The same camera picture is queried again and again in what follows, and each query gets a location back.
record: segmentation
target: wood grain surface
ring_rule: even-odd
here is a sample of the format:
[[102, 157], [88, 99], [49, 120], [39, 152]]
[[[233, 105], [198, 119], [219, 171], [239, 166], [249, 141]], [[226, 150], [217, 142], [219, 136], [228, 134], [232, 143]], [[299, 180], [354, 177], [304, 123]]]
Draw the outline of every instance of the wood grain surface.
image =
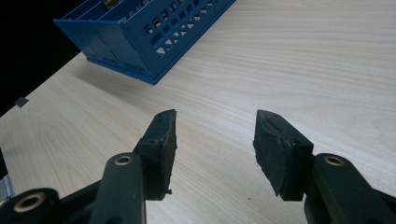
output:
[[396, 196], [395, 12], [386, 0], [237, 1], [156, 86], [80, 53], [0, 118], [14, 190], [91, 184], [175, 109], [173, 194], [147, 202], [148, 223], [306, 223], [255, 161], [264, 109]]

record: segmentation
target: wooden table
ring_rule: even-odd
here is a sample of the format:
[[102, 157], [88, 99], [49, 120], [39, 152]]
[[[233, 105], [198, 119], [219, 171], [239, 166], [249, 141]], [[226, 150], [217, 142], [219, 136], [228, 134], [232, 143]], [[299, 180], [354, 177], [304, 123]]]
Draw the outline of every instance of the wooden table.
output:
[[396, 196], [395, 12], [390, 0], [237, 1], [156, 86], [80, 53], [0, 119], [15, 193], [93, 183], [175, 109], [173, 194], [147, 203], [148, 223], [306, 223], [255, 161], [264, 109]]

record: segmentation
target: basket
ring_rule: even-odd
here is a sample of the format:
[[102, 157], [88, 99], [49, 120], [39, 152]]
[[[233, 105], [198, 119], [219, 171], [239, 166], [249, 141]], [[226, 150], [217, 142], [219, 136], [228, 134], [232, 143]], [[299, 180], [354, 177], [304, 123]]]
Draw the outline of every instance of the basket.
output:
[[155, 85], [235, 0], [87, 0], [53, 22], [92, 63]]

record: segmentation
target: blue crate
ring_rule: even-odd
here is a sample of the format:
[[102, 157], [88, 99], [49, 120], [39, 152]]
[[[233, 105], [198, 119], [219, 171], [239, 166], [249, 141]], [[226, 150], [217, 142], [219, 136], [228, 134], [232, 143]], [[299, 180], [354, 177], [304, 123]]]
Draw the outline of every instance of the blue crate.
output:
[[53, 21], [89, 62], [155, 85], [234, 1], [87, 0]]

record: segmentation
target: black background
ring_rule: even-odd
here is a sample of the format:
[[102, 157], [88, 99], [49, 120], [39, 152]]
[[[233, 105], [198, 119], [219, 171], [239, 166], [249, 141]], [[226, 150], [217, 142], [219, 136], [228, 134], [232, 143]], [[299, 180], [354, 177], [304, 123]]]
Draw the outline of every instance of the black background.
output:
[[0, 117], [79, 53], [53, 23], [83, 0], [2, 3]]

